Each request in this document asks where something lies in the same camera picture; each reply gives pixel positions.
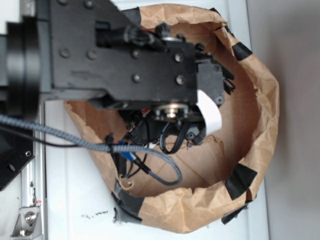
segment black tape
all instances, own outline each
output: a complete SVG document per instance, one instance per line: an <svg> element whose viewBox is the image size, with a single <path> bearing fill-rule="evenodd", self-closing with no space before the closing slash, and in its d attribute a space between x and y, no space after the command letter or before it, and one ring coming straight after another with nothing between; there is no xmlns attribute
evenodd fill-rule
<svg viewBox="0 0 320 240"><path fill-rule="evenodd" d="M225 180L225 187L232 200L244 194L251 186L258 173L240 163L236 165L230 177Z"/></svg>
<svg viewBox="0 0 320 240"><path fill-rule="evenodd" d="M221 218L221 222L226 225L227 223L229 223L232 219L237 218L238 214L243 210L243 209L247 209L248 204L244 205L243 207L239 208L238 210L235 210L229 214L226 214L223 218Z"/></svg>
<svg viewBox="0 0 320 240"><path fill-rule="evenodd" d="M210 11L213 11L217 14L219 14L221 16L221 14L217 11L217 9L215 9L214 7L210 9ZM228 25L225 25L224 28L227 30L228 33L230 33L233 37L235 36L231 31L230 28L228 27Z"/></svg>
<svg viewBox="0 0 320 240"><path fill-rule="evenodd" d="M132 223L132 224L141 224L142 219L132 215L131 213L127 212L126 210L122 209L118 204L115 205L114 208L114 221L124 222L124 223Z"/></svg>
<svg viewBox="0 0 320 240"><path fill-rule="evenodd" d="M238 61L242 61L252 55L252 51L247 48L242 42L238 42L237 44L232 46L235 58Z"/></svg>
<svg viewBox="0 0 320 240"><path fill-rule="evenodd" d="M111 157L115 164L118 174L125 176L127 174L127 159L120 153L112 153Z"/></svg>
<svg viewBox="0 0 320 240"><path fill-rule="evenodd" d="M136 26L141 25L141 13L139 7L122 11L124 15Z"/></svg>
<svg viewBox="0 0 320 240"><path fill-rule="evenodd" d="M114 192L112 193L114 200L116 201L115 219L128 223L140 224L142 219L139 218L139 212L144 203L145 198L142 196L132 196L129 193L121 189L119 183L115 184Z"/></svg>

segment wire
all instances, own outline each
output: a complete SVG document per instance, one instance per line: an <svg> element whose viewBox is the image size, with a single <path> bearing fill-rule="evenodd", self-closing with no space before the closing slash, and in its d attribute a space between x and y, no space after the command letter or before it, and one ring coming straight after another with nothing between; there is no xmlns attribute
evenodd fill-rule
<svg viewBox="0 0 320 240"><path fill-rule="evenodd" d="M54 129L49 126L41 125L41 124L38 124L35 122L24 121L24 120L17 119L14 117L5 116L3 114L0 114L0 124L50 134L50 135L56 136L58 138L67 140L71 143L74 143L75 145L77 145L79 147L84 147L84 148L87 148L87 149L93 150L93 151L107 152L107 153L136 153L136 152L139 152L139 153L152 154L152 155L164 160L166 163L168 163L170 166L172 166L172 168L175 170L175 173L177 175L176 181L166 182L166 181L162 180L161 183L163 183L167 186L174 186L174 185L181 183L181 181L183 179L181 171L180 171L178 165L173 161L173 159L171 157L165 155L164 153L156 151L154 149L146 148L143 146L137 146L137 145L96 144L93 142L86 141L86 140L84 140L80 137L74 136L72 134L66 133L64 131ZM155 173L153 173L151 170L148 172L148 174L150 174L152 177L157 179L157 177L155 177L157 175Z"/></svg>
<svg viewBox="0 0 320 240"><path fill-rule="evenodd" d="M180 147L181 147L181 145L182 145L182 143L183 143L183 141L185 139L185 135L186 135L186 133L187 133L189 127L190 127L190 122L185 122L183 124L183 126L182 126L182 128L181 128L181 130L180 130L180 132L179 132L179 134L177 136L177 139L176 139L176 141L175 141L175 143L173 145L173 148L170 151L168 151L167 147L166 147L166 138L168 136L167 133L168 133L169 129L172 128L173 126L174 125L172 123L168 122L165 125L165 127L163 128L162 133L160 135L159 146L160 146L160 149L165 154L174 154L180 149Z"/></svg>
<svg viewBox="0 0 320 240"><path fill-rule="evenodd" d="M149 141L150 141L150 127L149 127L149 123L148 123L148 121L144 118L144 117L142 117L142 120L144 121L144 123L145 123L145 126L146 126L146 139L147 139L147 148L149 148ZM147 160L147 157L148 157L148 154L145 154L144 155L144 158L143 158L143 163L145 163L146 162L146 160ZM131 166L130 166L130 169L129 169L129 172L126 174L126 178L127 179L129 179L129 178L132 178L134 175L136 175L140 170L141 170L141 168L138 168L135 172L133 172L132 174L130 174L131 173L131 171L132 171L132 169L133 169L133 163L131 162Z"/></svg>
<svg viewBox="0 0 320 240"><path fill-rule="evenodd" d="M7 127L3 127L0 125L0 130L1 131L4 131L4 132L7 132L7 133L10 133L10 134L14 134L14 135L17 135L21 138L24 138L24 139L27 139L27 140L30 140L30 141L33 141L33 142L38 142L38 143L41 143L41 144L44 144L44 145L47 145L47 146L51 146L51 147L56 147L56 148L78 148L79 146L78 145L75 145L75 144L56 144L56 143L52 143L52 142L47 142L47 141L44 141L42 139L39 139L39 138L36 138L34 136L30 136L28 134L25 134L23 132L20 132L18 130L14 130L14 129L10 129L10 128L7 128Z"/></svg>

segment black wire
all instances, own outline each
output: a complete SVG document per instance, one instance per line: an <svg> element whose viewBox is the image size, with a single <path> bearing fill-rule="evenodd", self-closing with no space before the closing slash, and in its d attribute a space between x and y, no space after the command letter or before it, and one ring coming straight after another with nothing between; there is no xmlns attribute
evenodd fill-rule
<svg viewBox="0 0 320 240"><path fill-rule="evenodd" d="M149 123L148 123L148 121L143 117L142 118L143 119L143 121L144 121L144 123L145 123L145 126L146 126L146 138L147 138L147 148L149 148L149 141L150 141L150 128L149 128ZM145 163L146 162L146 160L147 160L147 157L148 157L148 154L145 154L144 155L144 158L143 158L143 160L142 160L142 162L143 163ZM135 172L133 172L132 174L130 174L130 172L132 171L132 168L133 168L133 163L131 162L131 166L130 166L130 170L129 170L129 172L126 174L126 178L127 179L129 179L129 178L131 178L131 177L133 177L134 175L136 175L140 170L141 170L141 168L139 167Z"/></svg>
<svg viewBox="0 0 320 240"><path fill-rule="evenodd" d="M0 125L0 130L4 131L4 132L7 132L7 133L10 133L10 134L17 135L17 136L19 136L21 138L24 138L24 139L27 139L27 140L30 140L30 141L33 141L33 142L38 142L38 143L41 143L41 144L45 144L45 145L48 145L48 146L51 146L51 147L56 147L56 148L76 148L76 147L79 147L76 144L61 145L61 144L55 144L55 143L47 142L47 141L41 140L39 138L36 138L34 136L30 136L28 134L25 134L25 133L23 133L21 131L18 131L18 130L12 129L12 128L8 128L8 127L4 127L4 126L1 126L1 125Z"/></svg>
<svg viewBox="0 0 320 240"><path fill-rule="evenodd" d="M173 148L170 151L168 151L167 147L166 147L167 132L173 126L174 125L172 123L168 123L164 127L164 129L163 129L163 131L161 133L161 136L160 136L160 141L159 141L160 144L159 144L159 146L160 146L160 149L162 150L162 152L164 152L165 154L174 154L180 149L180 147L181 147L181 145L182 145L182 143L183 143L183 141L185 139L185 135L186 135L186 133L187 133L189 127L190 127L190 122L185 122L183 124L183 126L182 126L182 128L181 128L181 130L180 130L180 132L179 132L179 134L178 134L178 136L176 138L176 140L175 140Z"/></svg>

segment cable connector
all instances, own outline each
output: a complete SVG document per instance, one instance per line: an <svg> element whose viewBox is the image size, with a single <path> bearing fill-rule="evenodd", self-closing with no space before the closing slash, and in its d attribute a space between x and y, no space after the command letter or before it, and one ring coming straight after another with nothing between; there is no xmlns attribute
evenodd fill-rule
<svg viewBox="0 0 320 240"><path fill-rule="evenodd" d="M149 174L151 172L151 169L145 165L144 162L142 162L138 157L132 161L134 164L136 164L142 171L144 171L146 174Z"/></svg>

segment robotic arm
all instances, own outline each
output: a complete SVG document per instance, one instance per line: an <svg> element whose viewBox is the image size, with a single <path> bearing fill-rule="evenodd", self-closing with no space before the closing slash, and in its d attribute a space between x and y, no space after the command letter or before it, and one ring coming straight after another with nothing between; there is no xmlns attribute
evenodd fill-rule
<svg viewBox="0 0 320 240"><path fill-rule="evenodd" d="M154 31L133 24L109 0L38 0L35 16L0 36L0 111L34 121L44 101L89 100L134 123L126 136L134 145L160 141L171 154L221 128L218 107L235 88L203 50L165 23ZM179 139L174 151L164 144L170 134Z"/></svg>

